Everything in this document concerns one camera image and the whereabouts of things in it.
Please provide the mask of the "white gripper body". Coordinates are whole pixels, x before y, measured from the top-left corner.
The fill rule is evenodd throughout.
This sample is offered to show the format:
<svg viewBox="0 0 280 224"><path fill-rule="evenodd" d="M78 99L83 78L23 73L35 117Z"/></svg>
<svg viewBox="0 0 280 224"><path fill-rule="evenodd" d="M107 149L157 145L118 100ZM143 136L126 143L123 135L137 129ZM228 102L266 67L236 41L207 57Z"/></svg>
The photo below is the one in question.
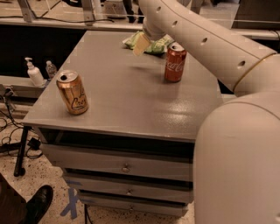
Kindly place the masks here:
<svg viewBox="0 0 280 224"><path fill-rule="evenodd" d="M165 25L158 21L144 20L143 21L143 32L151 40L161 39L166 34Z"/></svg>

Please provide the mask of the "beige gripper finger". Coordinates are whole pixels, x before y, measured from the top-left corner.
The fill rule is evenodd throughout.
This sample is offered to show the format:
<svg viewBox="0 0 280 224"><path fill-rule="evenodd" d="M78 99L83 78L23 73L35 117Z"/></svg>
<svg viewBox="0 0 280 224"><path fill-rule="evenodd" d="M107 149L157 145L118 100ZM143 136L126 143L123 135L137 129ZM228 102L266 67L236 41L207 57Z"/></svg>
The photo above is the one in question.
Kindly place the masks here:
<svg viewBox="0 0 280 224"><path fill-rule="evenodd" d="M140 56L150 46L151 41L145 33L139 32L134 40L133 54Z"/></svg>

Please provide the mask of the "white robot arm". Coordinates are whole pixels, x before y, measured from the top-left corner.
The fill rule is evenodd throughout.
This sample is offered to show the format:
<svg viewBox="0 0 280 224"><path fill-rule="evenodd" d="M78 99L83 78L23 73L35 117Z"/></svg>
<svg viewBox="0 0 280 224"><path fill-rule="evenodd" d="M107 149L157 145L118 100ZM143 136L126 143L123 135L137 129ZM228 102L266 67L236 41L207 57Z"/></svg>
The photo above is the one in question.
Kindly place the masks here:
<svg viewBox="0 0 280 224"><path fill-rule="evenodd" d="M170 35L235 95L202 123L193 158L196 224L279 224L276 51L188 10L139 0L149 39Z"/></svg>

